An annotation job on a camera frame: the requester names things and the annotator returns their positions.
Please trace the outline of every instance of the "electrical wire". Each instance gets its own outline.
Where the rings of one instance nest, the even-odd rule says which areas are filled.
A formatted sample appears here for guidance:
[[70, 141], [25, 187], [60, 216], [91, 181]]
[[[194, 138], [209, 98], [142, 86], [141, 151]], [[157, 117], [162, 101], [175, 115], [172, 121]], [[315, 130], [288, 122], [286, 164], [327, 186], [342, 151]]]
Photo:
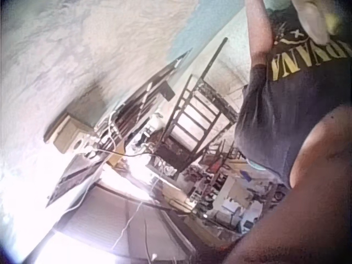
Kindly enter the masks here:
[[137, 157], [137, 156], [140, 156], [140, 155], [149, 154], [151, 156], [155, 156], [155, 157], [161, 158], [159, 155], [156, 155], [156, 154], [153, 154], [153, 153], [150, 153], [150, 152], [147, 152], [147, 151], [146, 152], [142, 152], [142, 153], [138, 153], [138, 154], [128, 155], [128, 154], [118, 153], [118, 152], [111, 151], [111, 150], [104, 150], [103, 148], [96, 148], [96, 149], [93, 149], [93, 150], [106, 152], [106, 153], [110, 153], [110, 154], [115, 154], [115, 155], [120, 155], [120, 156], [123, 156], [123, 157]]
[[87, 193], [88, 193], [89, 187], [91, 186], [91, 184], [92, 184], [94, 178], [95, 178], [95, 177], [92, 177], [92, 178], [90, 179], [90, 181], [89, 181], [89, 183], [88, 183], [88, 185], [87, 185], [87, 188], [86, 188], [86, 190], [85, 190], [85, 192], [84, 192], [84, 194], [83, 194], [81, 200], [79, 201], [79, 203], [78, 203], [76, 206], [74, 206], [74, 207], [72, 207], [72, 208], [69, 208], [69, 209], [67, 209], [65, 212], [63, 212], [63, 214], [61, 215], [61, 217], [63, 217], [66, 213], [68, 213], [68, 212], [70, 212], [70, 211], [73, 211], [73, 210], [75, 210], [76, 208], [78, 208], [78, 207], [81, 206], [81, 204], [82, 204], [84, 198], [86, 197], [86, 195], [87, 195]]
[[143, 217], [144, 217], [144, 243], [145, 243], [145, 251], [147, 254], [147, 259], [148, 259], [148, 264], [152, 264], [152, 260], [150, 258], [150, 253], [149, 253], [149, 248], [148, 248], [148, 239], [147, 239], [147, 220], [144, 214], [144, 208], [143, 208]]
[[111, 139], [112, 144], [114, 145], [114, 150], [116, 149], [116, 143], [114, 138], [112, 137], [112, 132], [111, 132], [111, 118], [112, 115], [115, 113], [115, 111], [111, 112], [111, 114], [109, 115], [109, 119], [108, 119], [108, 137]]
[[[161, 174], [160, 174], [160, 178], [163, 177], [163, 173], [164, 173], [164, 164], [163, 164], [163, 163], [161, 163], [161, 164], [162, 164], [162, 171], [161, 171]], [[159, 182], [160, 178], [158, 178], [158, 179], [155, 181], [155, 183], [153, 184], [152, 189], [150, 190], [150, 192], [153, 191], [154, 187], [155, 187], [156, 184]], [[140, 208], [143, 204], [144, 204], [144, 201], [141, 201], [141, 202], [139, 203], [139, 205], [138, 205], [136, 211], [133, 213], [132, 217], [131, 217], [130, 219], [128, 219], [128, 221], [127, 221], [127, 223], [126, 223], [126, 226], [125, 226], [125, 227], [122, 229], [122, 231], [121, 231], [120, 236], [119, 236], [118, 239], [115, 241], [114, 245], [111, 247], [111, 250], [113, 250], [113, 249], [116, 247], [116, 245], [119, 243], [119, 241], [121, 240], [121, 238], [122, 238], [124, 232], [127, 230], [128, 226], [129, 226], [129, 224], [130, 224], [130, 222], [133, 220], [133, 218], [134, 218], [135, 215], [137, 214], [139, 208]]]

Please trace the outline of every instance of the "dark t-shirt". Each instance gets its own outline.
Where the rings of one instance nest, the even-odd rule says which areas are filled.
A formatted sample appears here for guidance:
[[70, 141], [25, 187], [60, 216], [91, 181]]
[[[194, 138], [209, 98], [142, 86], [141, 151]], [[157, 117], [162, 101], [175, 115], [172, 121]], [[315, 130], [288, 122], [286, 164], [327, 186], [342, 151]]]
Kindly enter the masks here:
[[267, 66], [251, 69], [235, 143], [250, 160], [289, 185], [289, 174], [312, 128], [330, 111], [351, 104], [352, 49], [331, 37], [315, 44], [298, 19], [278, 26]]

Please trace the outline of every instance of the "man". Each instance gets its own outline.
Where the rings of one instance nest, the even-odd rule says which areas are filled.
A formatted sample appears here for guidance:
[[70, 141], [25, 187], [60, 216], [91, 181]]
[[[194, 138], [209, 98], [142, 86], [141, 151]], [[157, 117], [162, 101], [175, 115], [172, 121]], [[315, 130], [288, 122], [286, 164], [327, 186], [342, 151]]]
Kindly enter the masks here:
[[246, 0], [250, 83], [235, 142], [292, 190], [224, 263], [344, 263], [350, 253], [351, 57], [320, 46], [297, 16], [272, 32], [263, 0]]

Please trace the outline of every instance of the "blue object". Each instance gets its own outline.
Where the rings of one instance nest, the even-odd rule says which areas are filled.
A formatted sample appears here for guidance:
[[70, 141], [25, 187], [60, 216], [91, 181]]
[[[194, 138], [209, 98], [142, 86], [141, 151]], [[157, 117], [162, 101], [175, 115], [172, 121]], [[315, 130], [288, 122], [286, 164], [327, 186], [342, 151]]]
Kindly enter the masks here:
[[244, 170], [240, 170], [241, 175], [243, 178], [246, 179], [247, 182], [252, 181], [252, 177], [249, 176], [248, 172], [245, 172]]

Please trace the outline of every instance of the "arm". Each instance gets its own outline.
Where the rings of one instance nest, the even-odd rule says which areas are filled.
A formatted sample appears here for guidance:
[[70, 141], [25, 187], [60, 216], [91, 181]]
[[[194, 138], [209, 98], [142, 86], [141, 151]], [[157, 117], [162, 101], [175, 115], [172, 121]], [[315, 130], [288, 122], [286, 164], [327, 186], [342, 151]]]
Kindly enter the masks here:
[[344, 263], [339, 258], [351, 239], [351, 126], [352, 108], [339, 107], [314, 127], [291, 172], [292, 191], [225, 263]]
[[263, 0], [246, 0], [251, 67], [266, 64], [266, 55], [273, 46], [270, 21]]

